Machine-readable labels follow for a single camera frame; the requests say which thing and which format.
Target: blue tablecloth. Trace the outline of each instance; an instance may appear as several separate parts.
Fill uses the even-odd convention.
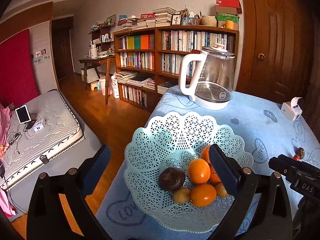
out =
[[[234,92],[229,104],[222,110],[203,109],[181,94],[178,87],[170,88],[162,97],[153,116],[164,116],[176,111],[181,115],[195,111],[200,115],[212,115],[218,124],[230,125],[235,134],[245,142],[244,150],[254,158],[253,170],[257,174],[270,175],[273,171],[268,167],[268,160],[273,156],[284,154],[294,156],[295,148],[303,147],[303,161],[316,167],[320,164],[320,145],[303,117],[290,122],[281,112],[280,105]],[[211,232],[193,234],[174,232],[162,227],[155,219],[140,211],[134,204],[131,194],[125,185],[122,164],[110,189],[108,190],[96,217],[114,240],[134,237],[147,239],[207,239]],[[285,183],[289,195],[292,217],[297,211],[301,195],[292,191]],[[250,210],[239,233],[247,230],[256,209],[259,196],[252,201]]]

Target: dark wooden door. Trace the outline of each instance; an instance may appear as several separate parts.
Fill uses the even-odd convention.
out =
[[[73,74],[70,29],[52,29],[52,51],[58,80]]]
[[[277,103],[305,96],[313,59],[313,19],[307,6],[303,0],[253,3],[256,27],[245,30],[244,48],[253,42],[255,46],[249,45],[251,52],[244,49],[246,65],[241,64],[237,90]],[[244,6],[244,13],[246,25],[252,21],[246,13],[252,12]]]

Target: green box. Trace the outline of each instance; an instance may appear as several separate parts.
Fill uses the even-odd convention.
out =
[[[227,13],[217,13],[217,20],[218,21],[233,21],[234,23],[239,23],[239,16]]]

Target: kettle lid knob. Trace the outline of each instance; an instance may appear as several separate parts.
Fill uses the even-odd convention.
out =
[[[217,47],[215,48],[216,50],[227,52],[227,50],[223,48],[223,47],[226,47],[224,44],[220,44],[220,43],[214,43],[214,44],[217,45]]]

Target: red headboard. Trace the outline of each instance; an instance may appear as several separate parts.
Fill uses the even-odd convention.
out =
[[[17,108],[37,96],[26,29],[0,44],[0,103]]]

